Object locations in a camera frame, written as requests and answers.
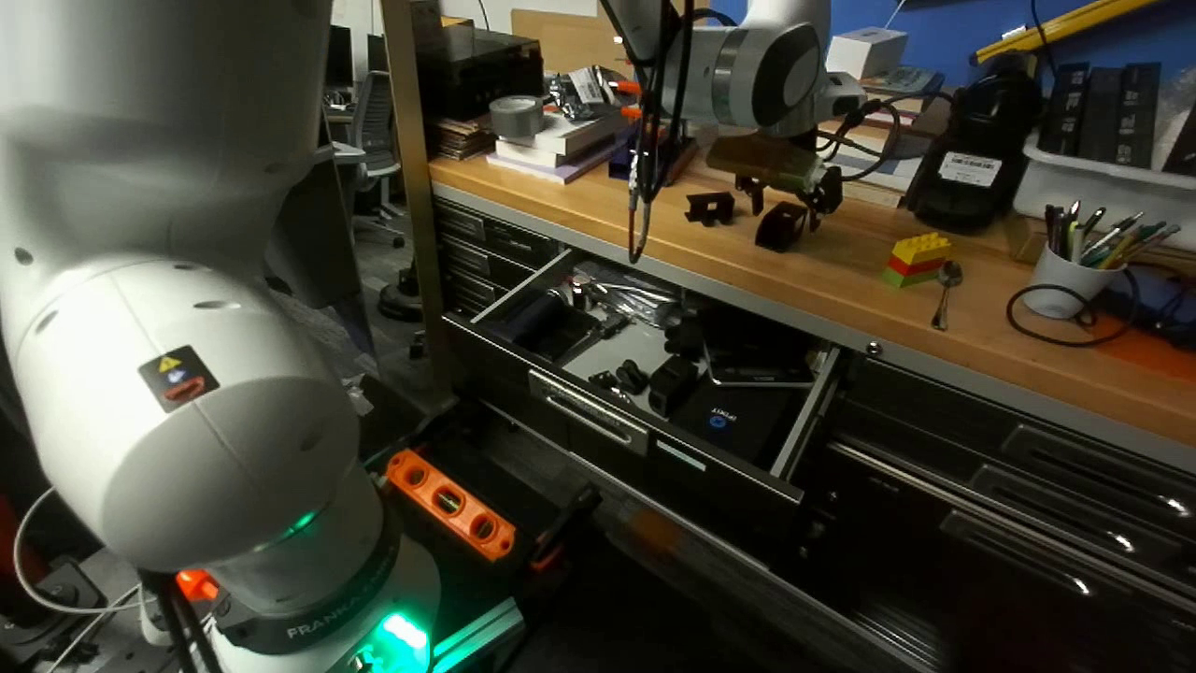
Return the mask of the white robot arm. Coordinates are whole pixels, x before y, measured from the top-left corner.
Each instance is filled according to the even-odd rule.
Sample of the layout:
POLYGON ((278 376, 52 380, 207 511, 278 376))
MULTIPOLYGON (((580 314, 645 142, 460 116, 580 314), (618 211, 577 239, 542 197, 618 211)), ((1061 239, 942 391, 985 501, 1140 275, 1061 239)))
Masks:
POLYGON ((431 673, 441 575, 266 289, 331 0, 0 0, 2 351, 184 673, 431 673))

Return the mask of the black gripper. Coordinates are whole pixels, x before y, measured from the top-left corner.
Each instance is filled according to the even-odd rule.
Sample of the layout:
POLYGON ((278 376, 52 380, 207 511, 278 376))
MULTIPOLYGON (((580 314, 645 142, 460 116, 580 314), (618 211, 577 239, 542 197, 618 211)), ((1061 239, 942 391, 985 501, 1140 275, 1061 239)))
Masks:
POLYGON ((752 168, 736 177, 736 188, 749 193, 752 211, 763 211, 763 192, 783 192, 800 197, 811 212, 835 212, 842 207, 842 168, 823 163, 820 156, 780 161, 775 168, 752 168))

